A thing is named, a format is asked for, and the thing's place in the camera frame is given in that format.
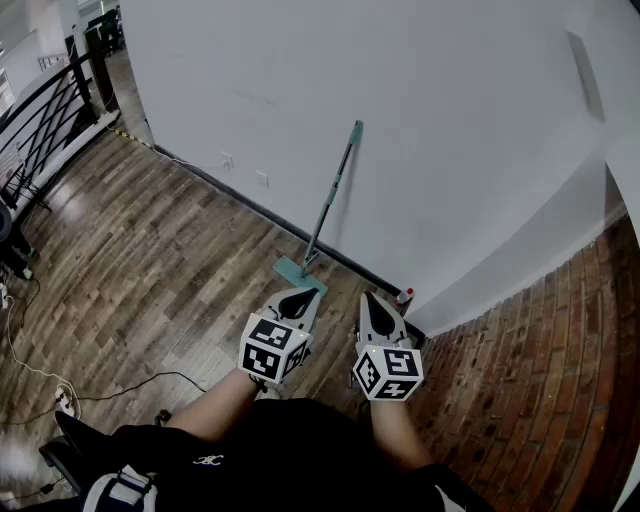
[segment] brick wall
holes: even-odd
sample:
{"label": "brick wall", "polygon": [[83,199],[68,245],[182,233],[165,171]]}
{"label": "brick wall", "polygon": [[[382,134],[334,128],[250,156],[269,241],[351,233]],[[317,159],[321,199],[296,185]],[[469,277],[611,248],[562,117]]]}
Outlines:
{"label": "brick wall", "polygon": [[640,444],[637,300],[640,251],[625,217],[531,288],[430,340],[411,410],[436,460],[497,511],[611,511]]}

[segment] mop handle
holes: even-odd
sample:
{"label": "mop handle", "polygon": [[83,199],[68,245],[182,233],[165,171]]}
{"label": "mop handle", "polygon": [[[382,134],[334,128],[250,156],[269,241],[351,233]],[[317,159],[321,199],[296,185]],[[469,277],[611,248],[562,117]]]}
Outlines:
{"label": "mop handle", "polygon": [[349,160],[351,149],[355,144],[357,144],[360,141],[361,137],[362,137],[362,121],[356,121],[356,124],[353,126],[353,130],[351,130],[351,136],[349,137],[349,143],[347,144],[347,148],[344,150],[344,155],[342,156],[342,162],[340,162],[340,167],[338,168],[336,177],[333,180],[331,189],[329,190],[329,195],[327,196],[327,200],[325,201],[324,206],[322,207],[322,212],[320,213],[320,217],[318,217],[318,222],[316,222],[316,227],[313,229],[313,235],[311,236],[311,240],[309,240],[307,251],[304,253],[304,261],[302,263],[303,276],[307,273],[307,267],[309,266],[311,259],[313,259],[312,258],[313,249],[316,246],[318,235],[320,234],[320,230],[322,229],[322,225],[324,224],[324,219],[327,217],[327,213],[329,212],[329,207],[331,206],[331,203],[333,203],[333,199],[336,197],[336,193],[338,192],[338,186],[340,185],[340,180],[342,179],[342,173],[344,172],[344,168],[347,165],[347,160]]}

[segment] yellow and black tape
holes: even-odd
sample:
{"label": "yellow and black tape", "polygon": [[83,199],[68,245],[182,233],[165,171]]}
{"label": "yellow and black tape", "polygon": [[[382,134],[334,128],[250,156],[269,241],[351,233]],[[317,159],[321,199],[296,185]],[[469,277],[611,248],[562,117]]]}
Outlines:
{"label": "yellow and black tape", "polygon": [[150,144],[148,144],[147,142],[145,142],[143,140],[140,140],[138,137],[134,137],[133,135],[129,135],[128,133],[123,132],[121,130],[117,130],[117,129],[113,130],[113,131],[114,131],[114,133],[116,135],[120,135],[121,137],[124,137],[125,139],[135,140],[136,142],[139,142],[140,144],[142,144],[144,146],[147,146],[149,149],[152,149]]}

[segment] railing post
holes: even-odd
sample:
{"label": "railing post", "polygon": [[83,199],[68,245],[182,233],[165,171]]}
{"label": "railing post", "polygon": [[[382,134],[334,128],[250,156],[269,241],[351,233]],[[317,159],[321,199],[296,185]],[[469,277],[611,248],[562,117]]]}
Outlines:
{"label": "railing post", "polygon": [[87,49],[91,55],[93,78],[98,86],[98,91],[100,92],[104,108],[107,112],[120,110],[118,98],[116,98],[115,92],[113,91],[113,84],[111,83],[111,77],[107,70],[107,64],[104,61],[102,40],[98,34],[97,27],[85,32],[85,39],[87,41]]}
{"label": "railing post", "polygon": [[76,84],[78,85],[78,91],[80,92],[80,96],[82,96],[82,100],[84,101],[84,106],[87,111],[87,115],[93,124],[96,124],[98,121],[98,116],[96,116],[96,112],[93,109],[93,104],[91,103],[91,93],[89,92],[89,86],[87,85],[87,79],[84,77],[84,73],[82,72],[82,64],[78,64],[78,49],[76,47],[75,38],[73,36],[67,37],[65,40],[67,44],[67,53],[69,53],[69,62],[73,65],[73,75],[76,77]]}

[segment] window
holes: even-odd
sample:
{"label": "window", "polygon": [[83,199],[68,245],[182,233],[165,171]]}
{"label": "window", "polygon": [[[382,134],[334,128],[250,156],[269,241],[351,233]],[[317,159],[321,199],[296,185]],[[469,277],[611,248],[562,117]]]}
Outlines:
{"label": "window", "polygon": [[4,68],[0,68],[0,116],[4,114],[11,105],[16,102],[11,92],[11,86],[9,85],[9,79],[4,71]]}

